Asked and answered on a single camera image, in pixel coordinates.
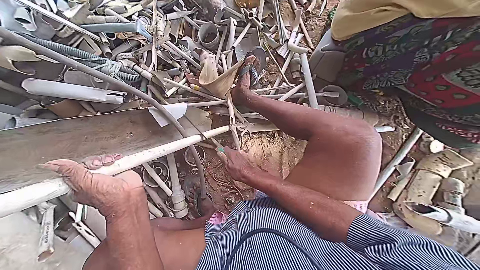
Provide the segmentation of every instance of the black cable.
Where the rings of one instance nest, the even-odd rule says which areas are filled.
[[[240,241],[237,243],[237,245],[233,248],[232,250],[232,253],[230,254],[230,257],[228,257],[228,260],[227,260],[227,263],[225,264],[225,268],[224,270],[229,270],[230,269],[230,265],[232,264],[232,261],[233,261],[233,258],[235,257],[235,254],[237,253],[237,251],[240,249],[240,246],[245,242],[245,240],[247,240],[248,238],[254,236],[255,234],[258,234],[258,233],[273,233],[275,235],[278,235],[280,237],[282,237],[283,239],[289,241],[292,245],[294,245],[301,253],[303,253],[305,255],[305,257],[307,257],[307,259],[311,262],[311,264],[313,264],[313,266],[317,269],[317,270],[322,270],[322,267],[320,266],[320,264],[318,264],[318,262],[313,258],[313,256],[302,246],[300,246],[299,243],[297,243],[295,240],[293,240],[290,236],[284,234],[284,233],[281,233],[277,230],[273,230],[273,229],[266,229],[266,228],[262,228],[262,229],[256,229],[254,231],[251,231],[247,234],[244,234],[242,236],[242,238],[240,239]]]

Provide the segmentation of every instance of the leg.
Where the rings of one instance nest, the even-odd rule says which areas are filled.
[[[212,216],[213,207],[205,209],[205,216],[188,221],[157,218],[150,221],[155,243],[165,270],[194,270],[205,250],[205,223]],[[108,237],[93,251],[84,264],[84,270],[116,269],[110,257]]]
[[[249,57],[246,64],[251,64]],[[249,90],[250,75],[239,78],[236,103],[268,118],[281,131],[308,140],[303,159],[286,181],[337,200],[367,200],[380,170],[382,140],[362,120],[345,118],[290,102],[263,98]]]

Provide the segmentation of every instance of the cut pipe ring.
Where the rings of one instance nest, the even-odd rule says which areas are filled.
[[[220,42],[220,34],[214,23],[206,23],[198,30],[198,40],[207,49],[217,49]]]

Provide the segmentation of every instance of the curved grey pipe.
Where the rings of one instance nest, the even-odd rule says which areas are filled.
[[[155,107],[159,112],[161,112],[163,114],[163,116],[167,119],[167,121],[169,121],[172,125],[175,126],[175,128],[177,128],[177,130],[180,132],[182,137],[184,137],[184,138],[188,137],[188,135],[185,132],[185,129],[170,114],[170,112],[168,110],[163,108],[163,106],[160,105],[160,103],[158,103],[155,99],[149,97],[147,94],[145,94],[142,91],[134,88],[133,86],[130,86],[130,85],[128,85],[128,84],[126,84],[126,83],[124,83],[120,80],[114,79],[114,78],[108,76],[107,74],[101,73],[98,70],[90,68],[90,67],[88,67],[88,66],[86,66],[82,63],[79,63],[79,62],[77,62],[73,59],[70,59],[70,58],[68,58],[68,57],[66,57],[62,54],[59,54],[55,51],[52,51],[52,50],[50,50],[46,47],[38,45],[37,43],[35,43],[33,41],[30,41],[30,40],[28,40],[24,37],[21,37],[20,35],[17,35],[17,34],[7,30],[5,27],[2,27],[2,26],[0,26],[0,37],[4,38],[6,40],[9,40],[10,42],[14,42],[17,45],[21,45],[23,47],[31,49],[32,51],[34,51],[38,54],[45,55],[47,57],[50,57],[51,59],[57,60],[57,61],[65,64],[69,67],[72,67],[76,70],[79,70],[79,71],[84,72],[88,75],[91,75],[91,76],[96,77],[100,80],[103,80],[104,82],[108,82],[108,83],[111,83],[115,86],[118,86],[119,88],[121,88],[125,92],[131,93],[131,94],[134,94],[134,95],[136,95],[140,98],[143,98],[148,103],[150,103],[153,107]],[[195,146],[191,145],[190,148],[191,148],[190,150],[192,151],[193,158],[195,159],[195,163],[196,163],[197,168],[198,168],[198,174],[199,174],[200,182],[201,182],[201,186],[202,186],[201,187],[202,199],[204,199],[204,198],[206,198],[206,185],[205,185],[204,169],[203,169],[203,166],[202,166],[202,162],[200,161],[200,156],[198,155],[198,152],[195,149]]]

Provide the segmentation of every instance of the knee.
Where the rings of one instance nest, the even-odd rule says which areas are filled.
[[[314,137],[315,141],[322,144],[323,149],[368,149],[369,152],[379,151],[381,154],[382,137],[373,126],[363,120],[349,119],[342,125],[324,126]]]

